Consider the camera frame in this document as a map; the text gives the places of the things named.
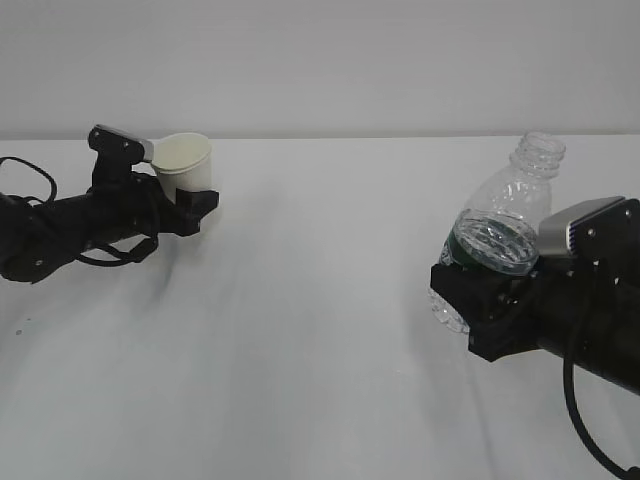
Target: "bottle neck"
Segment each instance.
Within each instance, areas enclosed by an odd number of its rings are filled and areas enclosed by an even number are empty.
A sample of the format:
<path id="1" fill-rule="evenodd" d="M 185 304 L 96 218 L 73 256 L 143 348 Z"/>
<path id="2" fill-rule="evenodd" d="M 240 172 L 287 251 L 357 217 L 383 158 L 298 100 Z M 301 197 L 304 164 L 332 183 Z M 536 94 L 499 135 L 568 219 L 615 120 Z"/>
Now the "bottle neck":
<path id="1" fill-rule="evenodd" d="M 540 179 L 558 176 L 560 161 L 564 158 L 564 144 L 545 133 L 527 133 L 509 160 L 518 170 Z"/>

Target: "white wall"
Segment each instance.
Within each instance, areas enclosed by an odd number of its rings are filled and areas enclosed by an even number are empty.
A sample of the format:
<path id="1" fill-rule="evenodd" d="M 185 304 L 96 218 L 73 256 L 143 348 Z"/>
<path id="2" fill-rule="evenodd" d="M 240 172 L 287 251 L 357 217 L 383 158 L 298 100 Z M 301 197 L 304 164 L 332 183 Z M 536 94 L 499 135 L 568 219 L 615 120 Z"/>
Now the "white wall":
<path id="1" fill-rule="evenodd" d="M 4 0 L 0 137 L 640 131 L 640 2 Z"/>

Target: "paper cup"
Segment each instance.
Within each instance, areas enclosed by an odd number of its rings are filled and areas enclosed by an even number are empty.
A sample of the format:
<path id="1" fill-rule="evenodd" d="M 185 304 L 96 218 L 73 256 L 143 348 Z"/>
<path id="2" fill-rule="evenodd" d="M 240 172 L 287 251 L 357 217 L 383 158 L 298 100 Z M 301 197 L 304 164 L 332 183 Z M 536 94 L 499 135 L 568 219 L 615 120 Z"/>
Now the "paper cup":
<path id="1" fill-rule="evenodd" d="M 164 194 L 176 202 L 176 189 L 211 190 L 211 143 L 199 133 L 176 133 L 160 140 L 151 166 Z"/>

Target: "water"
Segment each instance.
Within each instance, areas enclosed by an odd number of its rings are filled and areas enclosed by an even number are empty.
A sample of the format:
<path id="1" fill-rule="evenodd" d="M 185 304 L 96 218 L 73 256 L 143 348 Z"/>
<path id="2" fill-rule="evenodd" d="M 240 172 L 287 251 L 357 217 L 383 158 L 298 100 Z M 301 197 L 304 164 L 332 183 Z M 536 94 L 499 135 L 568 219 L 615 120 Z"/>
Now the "water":
<path id="1" fill-rule="evenodd" d="M 463 211 L 447 239 L 440 263 L 488 268 L 508 275 L 526 275 L 538 260 L 536 232 L 517 218 L 477 210 Z M 469 333 L 464 319 L 429 289 L 436 318 L 451 330 Z"/>

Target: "white backdrop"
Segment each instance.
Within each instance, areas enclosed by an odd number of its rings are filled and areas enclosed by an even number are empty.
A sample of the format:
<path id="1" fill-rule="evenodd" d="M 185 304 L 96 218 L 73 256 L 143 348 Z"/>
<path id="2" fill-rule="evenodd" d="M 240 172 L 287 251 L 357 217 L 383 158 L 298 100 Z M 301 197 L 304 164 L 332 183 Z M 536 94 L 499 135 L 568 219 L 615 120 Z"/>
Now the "white backdrop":
<path id="1" fill-rule="evenodd" d="M 640 136 L 563 139 L 555 210 L 638 197 Z M 560 359 L 490 364 L 430 311 L 453 218 L 517 140 L 216 141 L 203 234 L 162 235 L 140 265 L 0 280 L 0 478 L 608 479 Z M 95 158 L 79 141 L 0 152 L 47 168 L 61 197 Z M 5 193 L 43 185 L 0 172 Z M 602 448 L 640 464 L 640 398 L 582 370 L 576 389 Z"/>
<path id="2" fill-rule="evenodd" d="M 640 130 L 637 0 L 3 0 L 0 137 Z"/>

